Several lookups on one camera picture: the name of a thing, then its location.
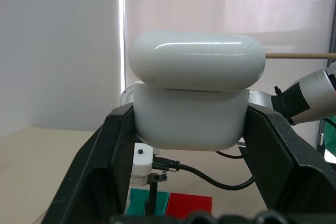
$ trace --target black cable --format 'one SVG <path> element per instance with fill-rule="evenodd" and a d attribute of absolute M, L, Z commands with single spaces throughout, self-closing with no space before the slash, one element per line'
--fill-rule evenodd
<path fill-rule="evenodd" d="M 325 118 L 323 120 L 325 122 L 329 123 L 331 126 L 333 126 L 336 129 L 336 123 L 334 123 L 333 121 L 331 121 L 329 118 Z"/>
<path fill-rule="evenodd" d="M 223 152 L 216 152 L 216 153 L 218 153 L 220 156 L 228 157 L 228 158 L 232 158 L 232 159 L 240 159 L 240 158 L 244 158 L 244 155 L 240 155 L 240 156 L 232 156 L 232 155 L 229 155 L 229 154 L 226 154 L 226 153 L 223 153 Z"/>
<path fill-rule="evenodd" d="M 209 176 L 207 176 L 204 173 L 202 173 L 200 170 L 197 170 L 197 169 L 195 169 L 193 167 L 180 164 L 180 169 L 181 170 L 186 170 L 187 172 L 190 172 L 190 173 L 193 173 L 193 174 L 197 175 L 198 177 L 204 179 L 205 181 L 209 182 L 210 184 L 212 184 L 212 185 L 214 185 L 214 186 L 216 186 L 216 187 L 218 187 L 220 189 L 229 190 L 229 191 L 242 190 L 242 189 L 250 186 L 251 184 L 253 184 L 253 182 L 255 181 L 255 177 L 252 176 L 245 183 L 242 183 L 242 184 L 236 185 L 236 186 L 230 186 L 230 185 L 224 185 L 222 183 L 219 183 L 219 182 L 215 181 L 214 179 L 212 179 Z"/>

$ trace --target teal block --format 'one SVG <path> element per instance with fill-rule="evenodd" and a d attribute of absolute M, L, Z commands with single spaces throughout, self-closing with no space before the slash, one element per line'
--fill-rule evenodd
<path fill-rule="evenodd" d="M 130 207 L 127 209 L 127 216 L 143 216 L 145 210 L 145 200 L 149 197 L 148 190 L 131 189 Z M 154 215 L 163 216 L 166 213 L 169 193 L 158 191 L 156 195 L 156 208 Z"/>

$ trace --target wooden stick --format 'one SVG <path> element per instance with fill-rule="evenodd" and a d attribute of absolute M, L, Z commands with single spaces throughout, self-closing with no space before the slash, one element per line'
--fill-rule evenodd
<path fill-rule="evenodd" d="M 266 59 L 336 59 L 336 54 L 265 54 Z"/>

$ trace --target red block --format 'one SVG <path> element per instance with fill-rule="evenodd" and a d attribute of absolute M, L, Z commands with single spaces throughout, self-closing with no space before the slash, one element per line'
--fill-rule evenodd
<path fill-rule="evenodd" d="M 165 215 L 185 218 L 195 211 L 205 211 L 211 214 L 212 197 L 170 193 Z"/>

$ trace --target table surface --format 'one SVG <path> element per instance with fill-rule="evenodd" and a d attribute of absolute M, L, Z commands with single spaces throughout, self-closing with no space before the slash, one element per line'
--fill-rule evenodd
<path fill-rule="evenodd" d="M 39 223 L 76 152 L 91 135 L 29 127 L 1 137 L 0 223 Z M 226 153 L 239 155 L 239 149 L 235 146 Z M 244 160 L 214 152 L 161 150 L 160 156 L 180 160 L 228 185 L 241 184 L 251 176 Z M 252 217 L 266 209 L 255 184 L 240 191 L 225 191 L 185 171 L 168 173 L 168 181 L 159 183 L 159 190 L 212 196 L 214 216 Z"/>

